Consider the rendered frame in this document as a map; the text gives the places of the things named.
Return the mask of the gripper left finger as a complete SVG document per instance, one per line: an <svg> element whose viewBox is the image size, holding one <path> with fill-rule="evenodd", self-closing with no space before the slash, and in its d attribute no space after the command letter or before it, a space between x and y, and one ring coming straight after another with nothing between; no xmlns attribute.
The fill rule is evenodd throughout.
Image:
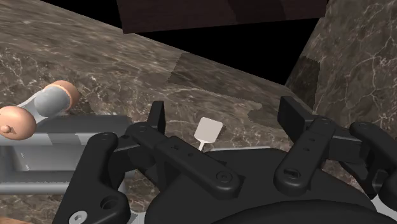
<svg viewBox="0 0 397 224"><path fill-rule="evenodd" d="M160 194L134 214L119 186L127 171L142 170ZM89 138L52 224L216 224L230 216L242 176L182 139L165 135L164 104L152 104L145 122L123 136Z"/></svg>

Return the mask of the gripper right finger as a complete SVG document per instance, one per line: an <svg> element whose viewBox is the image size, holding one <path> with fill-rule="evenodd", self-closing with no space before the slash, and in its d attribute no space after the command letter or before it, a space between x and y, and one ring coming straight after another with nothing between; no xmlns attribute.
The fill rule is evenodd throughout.
<svg viewBox="0 0 397 224"><path fill-rule="evenodd" d="M337 161L365 194L397 211L397 141L379 126L353 122L349 128L312 115L291 96L282 96L277 121L293 146L274 172L274 185L287 195L311 186L325 160Z"/></svg>

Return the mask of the white spatula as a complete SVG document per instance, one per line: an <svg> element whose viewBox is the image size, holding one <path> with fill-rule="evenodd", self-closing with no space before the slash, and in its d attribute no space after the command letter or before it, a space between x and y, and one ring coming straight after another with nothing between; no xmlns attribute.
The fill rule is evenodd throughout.
<svg viewBox="0 0 397 224"><path fill-rule="evenodd" d="M195 139L200 142L198 150L202 151L205 144L214 143L222 128L222 122L202 117L194 133Z"/></svg>

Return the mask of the grey faucet with copper knobs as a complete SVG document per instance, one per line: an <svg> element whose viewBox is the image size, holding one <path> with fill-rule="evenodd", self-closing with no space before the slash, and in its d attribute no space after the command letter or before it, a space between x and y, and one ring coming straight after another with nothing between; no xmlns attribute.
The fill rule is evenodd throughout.
<svg viewBox="0 0 397 224"><path fill-rule="evenodd" d="M71 109L79 98L72 83L55 81L17 106L0 108L0 135L16 141L28 139L40 122Z"/></svg>

